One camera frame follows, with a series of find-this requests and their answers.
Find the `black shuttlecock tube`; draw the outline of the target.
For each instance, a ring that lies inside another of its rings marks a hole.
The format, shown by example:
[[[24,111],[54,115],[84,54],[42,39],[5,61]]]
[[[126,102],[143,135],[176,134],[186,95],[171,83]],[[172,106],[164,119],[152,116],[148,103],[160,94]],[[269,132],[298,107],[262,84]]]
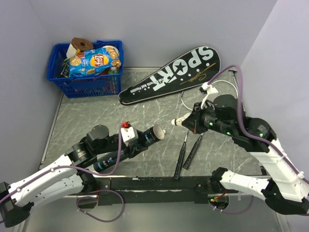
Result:
[[[145,142],[147,149],[154,143],[159,142],[160,140],[163,140],[164,137],[165,137],[165,134],[163,133],[163,129],[157,124],[149,128],[148,130],[142,132],[142,142]],[[133,157],[125,157],[125,156],[120,155],[119,161],[131,159],[131,158]],[[116,160],[117,160],[117,157],[104,154],[93,165],[93,168],[96,172],[101,173],[107,170],[108,168],[114,166],[116,164]]]

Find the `black SPORT racket bag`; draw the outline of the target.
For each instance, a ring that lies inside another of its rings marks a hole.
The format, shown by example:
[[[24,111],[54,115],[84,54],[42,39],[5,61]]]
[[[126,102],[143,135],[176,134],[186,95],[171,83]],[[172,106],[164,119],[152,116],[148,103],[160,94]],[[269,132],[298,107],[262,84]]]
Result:
[[[212,79],[221,69],[218,52],[199,46],[118,94],[122,105],[146,102],[197,87]]]

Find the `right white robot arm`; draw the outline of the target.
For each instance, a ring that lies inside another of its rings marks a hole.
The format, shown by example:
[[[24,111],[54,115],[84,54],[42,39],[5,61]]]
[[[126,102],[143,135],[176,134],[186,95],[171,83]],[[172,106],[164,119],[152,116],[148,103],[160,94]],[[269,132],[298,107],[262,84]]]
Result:
[[[282,215],[309,214],[309,181],[288,158],[270,125],[260,118],[247,117],[241,99],[221,95],[211,105],[194,104],[180,125],[194,134],[209,130],[230,136],[235,144],[255,157],[269,173],[269,179],[253,178],[219,167],[212,172],[211,187],[244,192],[265,201]]]

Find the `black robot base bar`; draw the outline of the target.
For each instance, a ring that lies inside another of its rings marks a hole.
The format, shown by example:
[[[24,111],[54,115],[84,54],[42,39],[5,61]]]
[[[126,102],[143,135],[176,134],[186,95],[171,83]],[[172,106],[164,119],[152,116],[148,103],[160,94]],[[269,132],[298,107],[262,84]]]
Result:
[[[94,190],[113,190],[129,203],[208,203],[210,196],[237,193],[225,190],[209,176],[173,177],[97,177]]]

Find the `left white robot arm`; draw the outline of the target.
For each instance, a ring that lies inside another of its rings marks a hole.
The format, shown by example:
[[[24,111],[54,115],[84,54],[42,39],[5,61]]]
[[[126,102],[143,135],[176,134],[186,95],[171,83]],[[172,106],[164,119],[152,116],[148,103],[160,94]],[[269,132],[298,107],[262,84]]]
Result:
[[[151,136],[123,122],[115,135],[103,125],[95,126],[65,154],[33,175],[15,183],[0,184],[0,215],[5,227],[13,227],[30,216],[34,207],[67,195],[93,194],[97,190],[94,173],[88,167],[97,156],[117,152],[108,165],[117,167],[122,157],[132,158],[146,150]]]

